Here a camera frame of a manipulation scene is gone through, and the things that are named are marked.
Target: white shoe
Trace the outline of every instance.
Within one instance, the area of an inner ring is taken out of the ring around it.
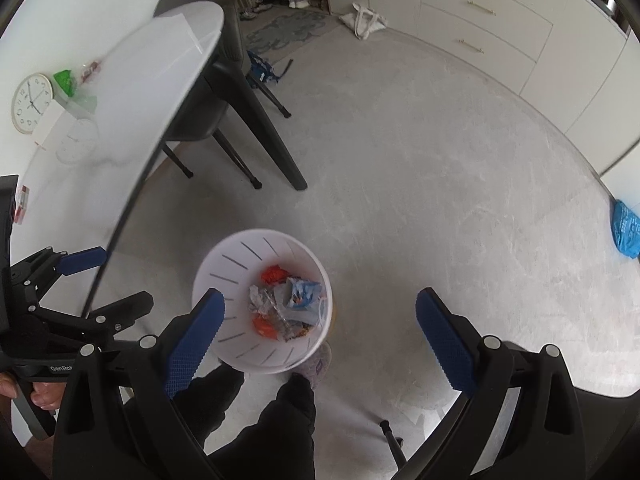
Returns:
[[[315,390],[324,379],[329,364],[331,364],[331,347],[325,341],[309,359],[293,368],[292,373],[302,375],[311,383],[311,389]]]

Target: drawer handle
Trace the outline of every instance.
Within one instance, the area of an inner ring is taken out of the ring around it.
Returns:
[[[469,48],[475,50],[478,54],[484,54],[484,50],[476,46],[473,46],[471,43],[467,43],[465,40],[457,40],[457,41],[458,43],[462,43],[463,45],[468,46]]]
[[[487,14],[492,14],[492,15],[494,15],[494,16],[495,16],[495,11],[494,11],[494,10],[487,9],[486,7],[483,7],[483,6],[482,6],[482,5],[480,5],[480,4],[476,4],[476,3],[475,3],[475,1],[473,1],[473,0],[467,0],[466,2],[467,2],[470,6],[477,7],[477,8],[478,8],[478,9],[480,9],[480,10],[484,10],[484,12],[486,12]]]

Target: dark blue bag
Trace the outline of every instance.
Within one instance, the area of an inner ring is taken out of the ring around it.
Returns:
[[[640,218],[622,200],[616,202],[611,220],[611,232],[618,250],[625,256],[640,254]]]
[[[289,59],[289,63],[284,69],[284,72],[280,75],[276,75],[276,73],[273,71],[273,66],[271,66],[267,60],[261,58],[256,53],[251,52],[250,50],[247,50],[246,52],[249,55],[249,59],[251,60],[252,74],[258,81],[262,81],[263,83],[267,83],[269,81],[275,81],[277,83],[287,73],[287,70],[289,70],[289,67],[291,67],[291,63],[293,63],[293,60]],[[255,83],[251,81],[251,79],[247,78],[247,81],[252,86],[252,88],[256,88]]]

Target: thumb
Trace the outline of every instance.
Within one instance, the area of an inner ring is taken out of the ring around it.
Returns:
[[[18,387],[8,377],[0,375],[0,395],[16,399],[18,397]]]

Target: metal screw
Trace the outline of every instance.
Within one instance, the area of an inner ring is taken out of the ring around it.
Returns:
[[[92,344],[88,344],[88,345],[84,345],[81,349],[80,349],[80,355],[87,357],[89,355],[91,355],[92,353],[94,353],[95,350],[95,346],[93,346]]]
[[[558,357],[560,355],[560,349],[556,345],[545,346],[545,352],[551,357]]]
[[[153,348],[154,346],[156,346],[156,336],[154,335],[145,335],[141,340],[140,340],[140,348]]]
[[[502,344],[497,337],[492,335],[488,335],[487,337],[485,337],[482,342],[484,342],[484,346],[491,350],[497,350]]]

